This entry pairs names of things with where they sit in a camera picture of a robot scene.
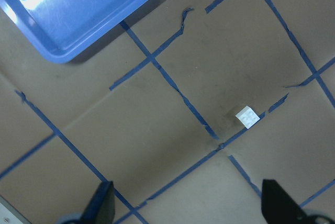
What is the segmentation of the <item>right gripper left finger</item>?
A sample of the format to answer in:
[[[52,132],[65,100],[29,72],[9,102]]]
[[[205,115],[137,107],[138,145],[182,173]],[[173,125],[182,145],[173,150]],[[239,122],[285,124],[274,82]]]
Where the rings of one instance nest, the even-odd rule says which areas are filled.
[[[113,223],[115,193],[113,181],[101,182],[83,211],[79,223]]]

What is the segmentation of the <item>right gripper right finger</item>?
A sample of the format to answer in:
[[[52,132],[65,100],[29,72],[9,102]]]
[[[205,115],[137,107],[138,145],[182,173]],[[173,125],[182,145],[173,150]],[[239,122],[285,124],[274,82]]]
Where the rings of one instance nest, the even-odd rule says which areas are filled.
[[[317,215],[307,215],[276,180],[262,182],[261,212],[269,224],[316,223]]]

